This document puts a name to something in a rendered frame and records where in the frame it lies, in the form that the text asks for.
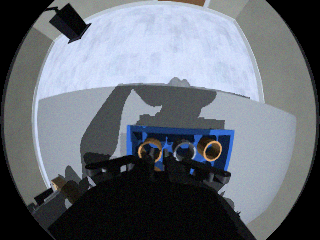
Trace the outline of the blue plastic crate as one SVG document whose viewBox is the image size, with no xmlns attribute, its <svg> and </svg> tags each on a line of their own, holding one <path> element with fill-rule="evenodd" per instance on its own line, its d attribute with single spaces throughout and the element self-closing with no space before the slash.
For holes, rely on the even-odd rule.
<svg viewBox="0 0 320 240">
<path fill-rule="evenodd" d="M 127 125 L 127 155 L 134 155 L 140 159 L 138 149 L 145 139 L 153 137 L 158 139 L 162 145 L 161 158 L 155 162 L 155 166 L 163 171 L 162 159 L 163 149 L 172 152 L 172 144 L 178 138 L 185 138 L 196 148 L 196 155 L 193 160 L 227 171 L 235 130 L 221 130 L 220 128 L 210 129 L 192 129 L 192 128 L 171 128 L 171 127 L 153 127 L 150 125 Z M 147 132 L 147 133 L 143 133 Z M 160 134 L 163 133 L 163 134 Z M 177 135 L 183 134 L 183 135 Z M 220 135 L 220 136 L 219 136 Z M 210 138 L 221 144 L 222 151 L 220 156 L 214 161 L 207 161 L 197 151 L 197 144 L 202 138 Z"/>
</svg>

